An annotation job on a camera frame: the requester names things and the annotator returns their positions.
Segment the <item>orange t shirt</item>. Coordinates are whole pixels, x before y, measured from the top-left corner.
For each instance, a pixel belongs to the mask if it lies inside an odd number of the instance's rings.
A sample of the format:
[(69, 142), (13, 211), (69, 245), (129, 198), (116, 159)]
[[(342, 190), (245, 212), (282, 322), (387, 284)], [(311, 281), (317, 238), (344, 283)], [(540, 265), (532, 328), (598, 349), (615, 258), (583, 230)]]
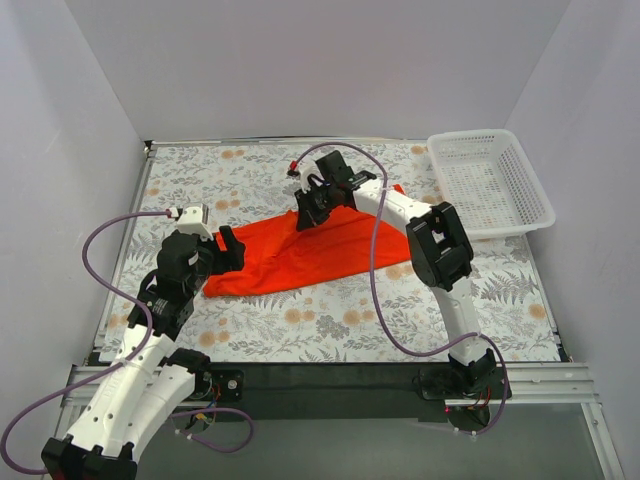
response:
[(266, 295), (364, 273), (369, 270), (375, 216), (348, 207), (324, 224), (297, 231), (297, 213), (286, 213), (234, 230), (245, 247), (242, 270), (212, 276), (207, 298)]

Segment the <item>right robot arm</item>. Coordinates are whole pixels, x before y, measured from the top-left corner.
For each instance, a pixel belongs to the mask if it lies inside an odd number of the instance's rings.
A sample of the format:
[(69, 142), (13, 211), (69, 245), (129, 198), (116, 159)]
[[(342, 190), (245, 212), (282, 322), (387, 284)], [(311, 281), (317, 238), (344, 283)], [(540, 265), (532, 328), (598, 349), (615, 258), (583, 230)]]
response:
[(373, 216), (376, 227), (387, 224), (405, 236), (412, 269), (434, 294), (448, 336), (442, 348), (449, 358), (443, 391), (489, 399), (496, 359), (481, 333), (469, 280), (474, 253), (455, 208), (393, 190), (386, 173), (356, 172), (337, 150), (312, 167), (294, 161), (287, 174), (301, 185), (295, 193), (297, 230), (318, 227), (334, 210), (347, 207)]

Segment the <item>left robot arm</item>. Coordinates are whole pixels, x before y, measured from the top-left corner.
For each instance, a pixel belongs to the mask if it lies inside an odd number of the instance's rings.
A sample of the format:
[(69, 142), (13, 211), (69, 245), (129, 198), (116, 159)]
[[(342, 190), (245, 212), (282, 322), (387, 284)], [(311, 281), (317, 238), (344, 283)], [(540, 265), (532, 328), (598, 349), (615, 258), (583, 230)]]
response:
[(133, 479), (144, 449), (195, 391), (208, 356), (175, 340), (214, 275), (239, 271), (245, 246), (233, 230), (201, 237), (174, 231), (141, 281), (119, 351), (78, 420), (41, 458), (54, 479)]

